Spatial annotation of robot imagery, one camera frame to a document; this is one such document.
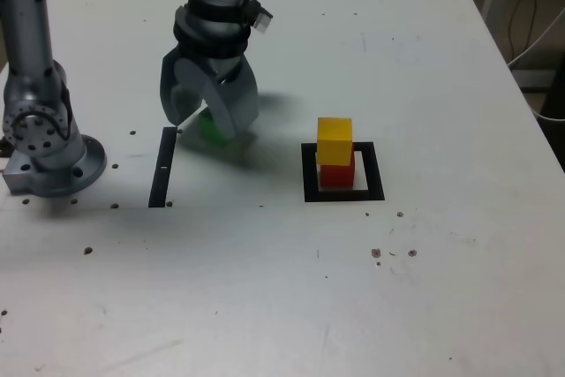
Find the gray robotic arm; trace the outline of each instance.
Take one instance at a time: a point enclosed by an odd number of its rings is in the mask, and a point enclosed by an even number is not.
[[[9,61],[3,130],[15,147],[4,170],[14,193],[42,197],[92,184],[106,155],[81,135],[64,70],[53,60],[45,0],[0,0]],[[162,106],[181,124],[206,101],[227,139],[258,116],[257,85],[244,52],[251,27],[265,31],[272,16],[256,0],[188,0],[175,15],[178,45],[164,59]]]
[[[104,171],[106,155],[79,132],[61,65],[53,60],[45,0],[0,0],[9,62],[3,130],[15,146],[4,180],[14,193],[77,192]]]
[[[259,114],[257,85],[245,59],[251,27],[272,19],[256,0],[188,0],[175,14],[178,45],[163,59],[161,101],[179,125],[204,100],[218,130],[233,139]]]

